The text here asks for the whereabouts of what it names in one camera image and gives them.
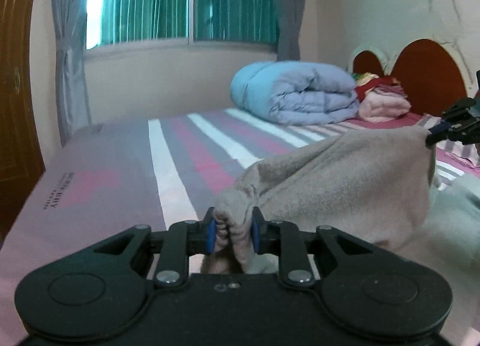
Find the grey curtain left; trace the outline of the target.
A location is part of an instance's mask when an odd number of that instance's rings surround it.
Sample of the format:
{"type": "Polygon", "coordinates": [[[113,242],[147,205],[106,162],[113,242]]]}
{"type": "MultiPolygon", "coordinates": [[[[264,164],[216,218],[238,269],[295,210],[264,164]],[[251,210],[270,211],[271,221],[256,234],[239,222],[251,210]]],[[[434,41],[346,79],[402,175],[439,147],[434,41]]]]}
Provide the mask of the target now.
{"type": "Polygon", "coordinates": [[[87,0],[51,0],[55,27],[58,132],[65,145],[91,124],[85,74],[87,0]]]}

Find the red heart-shaped headboard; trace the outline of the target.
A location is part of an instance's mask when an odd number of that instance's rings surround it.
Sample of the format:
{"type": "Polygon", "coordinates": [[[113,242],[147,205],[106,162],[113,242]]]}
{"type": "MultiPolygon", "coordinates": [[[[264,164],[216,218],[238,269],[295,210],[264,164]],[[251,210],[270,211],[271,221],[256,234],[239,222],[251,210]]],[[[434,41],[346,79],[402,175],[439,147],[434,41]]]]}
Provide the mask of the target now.
{"type": "Polygon", "coordinates": [[[467,97],[464,79],[456,61],[439,43],[422,38],[409,43],[394,59],[388,60],[369,48],[353,55],[352,71],[393,77],[400,82],[411,107],[418,115],[440,116],[456,101],[467,97]]]}

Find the red folded clothes pile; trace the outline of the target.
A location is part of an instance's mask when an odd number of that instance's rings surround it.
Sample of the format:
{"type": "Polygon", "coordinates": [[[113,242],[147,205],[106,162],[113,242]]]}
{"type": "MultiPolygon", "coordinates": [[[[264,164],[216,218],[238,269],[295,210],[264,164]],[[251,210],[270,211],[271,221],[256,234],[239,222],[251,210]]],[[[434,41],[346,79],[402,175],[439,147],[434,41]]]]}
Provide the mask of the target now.
{"type": "Polygon", "coordinates": [[[353,74],[353,77],[354,80],[356,80],[355,92],[360,102],[365,99],[369,92],[375,89],[379,89],[381,94],[400,96],[403,98],[407,97],[400,81],[396,77],[380,77],[372,73],[353,74]]]}

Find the beige fleece pants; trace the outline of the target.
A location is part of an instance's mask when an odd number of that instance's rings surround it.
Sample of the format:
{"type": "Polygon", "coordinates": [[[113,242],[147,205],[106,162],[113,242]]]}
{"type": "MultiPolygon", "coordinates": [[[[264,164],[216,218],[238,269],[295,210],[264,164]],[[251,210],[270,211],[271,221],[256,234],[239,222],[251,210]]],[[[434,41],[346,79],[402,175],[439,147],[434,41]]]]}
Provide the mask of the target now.
{"type": "Polygon", "coordinates": [[[216,243],[205,274],[261,274],[278,269],[258,255],[252,213],[312,232],[329,225],[377,247],[396,250],[425,222],[435,152],[428,130],[352,130],[259,160],[216,198],[216,243]]]}

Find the striped pink grey bedsheet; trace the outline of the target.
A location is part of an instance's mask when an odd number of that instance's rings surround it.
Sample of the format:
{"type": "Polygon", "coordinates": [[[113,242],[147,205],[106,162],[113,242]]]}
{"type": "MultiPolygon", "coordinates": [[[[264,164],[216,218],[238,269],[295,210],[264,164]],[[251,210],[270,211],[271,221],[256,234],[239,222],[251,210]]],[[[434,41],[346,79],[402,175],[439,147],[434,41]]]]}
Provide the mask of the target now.
{"type": "MultiPolygon", "coordinates": [[[[201,216],[255,161],[352,130],[416,126],[414,114],[387,123],[357,119],[325,126],[277,126],[235,108],[186,116],[97,124],[77,132],[28,197],[1,248],[1,345],[26,332],[14,306],[28,272],[133,224],[163,230],[201,216]]],[[[452,313],[442,334],[479,342],[479,271],[432,266],[451,283],[452,313]]]]}

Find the brown wooden door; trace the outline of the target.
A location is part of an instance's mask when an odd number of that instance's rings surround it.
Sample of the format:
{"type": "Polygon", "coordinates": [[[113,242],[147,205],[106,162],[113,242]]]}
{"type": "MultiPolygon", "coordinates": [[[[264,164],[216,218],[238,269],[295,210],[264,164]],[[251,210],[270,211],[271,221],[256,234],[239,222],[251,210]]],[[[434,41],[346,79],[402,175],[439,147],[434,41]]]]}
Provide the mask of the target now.
{"type": "Polygon", "coordinates": [[[1,0],[1,238],[45,171],[32,110],[33,0],[1,0]]]}

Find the light green blanket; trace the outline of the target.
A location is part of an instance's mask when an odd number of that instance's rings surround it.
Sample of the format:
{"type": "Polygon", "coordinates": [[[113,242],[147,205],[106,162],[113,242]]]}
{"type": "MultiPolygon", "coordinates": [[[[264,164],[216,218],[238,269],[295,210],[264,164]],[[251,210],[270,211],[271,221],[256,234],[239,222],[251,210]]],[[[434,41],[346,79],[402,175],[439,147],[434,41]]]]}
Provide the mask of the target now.
{"type": "Polygon", "coordinates": [[[479,271],[479,178],[464,175],[434,196],[425,222],[397,253],[433,265],[479,271]]]}

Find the striped pillow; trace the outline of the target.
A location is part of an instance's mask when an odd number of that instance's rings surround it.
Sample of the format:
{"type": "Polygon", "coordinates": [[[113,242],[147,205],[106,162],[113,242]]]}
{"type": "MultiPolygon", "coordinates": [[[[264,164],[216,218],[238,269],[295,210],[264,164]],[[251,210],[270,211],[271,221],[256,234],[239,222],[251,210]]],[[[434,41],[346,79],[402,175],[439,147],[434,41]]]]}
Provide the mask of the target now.
{"type": "MultiPolygon", "coordinates": [[[[416,126],[431,129],[441,121],[440,117],[425,114],[417,123],[416,126]]],[[[456,158],[460,163],[463,163],[471,168],[479,168],[479,155],[476,147],[473,144],[464,145],[461,142],[453,142],[449,139],[437,143],[437,148],[447,152],[449,156],[456,158]]]]}

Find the folded pink blanket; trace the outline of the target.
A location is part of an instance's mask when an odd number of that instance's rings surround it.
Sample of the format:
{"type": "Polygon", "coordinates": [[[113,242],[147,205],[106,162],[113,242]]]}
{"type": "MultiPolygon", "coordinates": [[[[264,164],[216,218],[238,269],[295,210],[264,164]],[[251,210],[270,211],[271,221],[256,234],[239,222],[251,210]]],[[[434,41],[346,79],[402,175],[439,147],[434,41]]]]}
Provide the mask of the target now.
{"type": "Polygon", "coordinates": [[[393,121],[411,109],[408,100],[398,94],[369,92],[360,103],[358,115],[369,122],[393,121]]]}

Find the folded light blue duvet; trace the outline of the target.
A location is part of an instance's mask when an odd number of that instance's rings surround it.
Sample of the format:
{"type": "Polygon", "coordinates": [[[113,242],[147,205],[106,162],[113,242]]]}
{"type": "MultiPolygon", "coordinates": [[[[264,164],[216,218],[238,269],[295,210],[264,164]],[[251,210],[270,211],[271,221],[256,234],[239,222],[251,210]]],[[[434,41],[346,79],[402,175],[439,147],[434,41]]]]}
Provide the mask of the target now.
{"type": "Polygon", "coordinates": [[[336,65],[305,61],[256,62],[240,69],[230,96],[241,110],[286,126],[339,123],[360,102],[351,74],[336,65]]]}

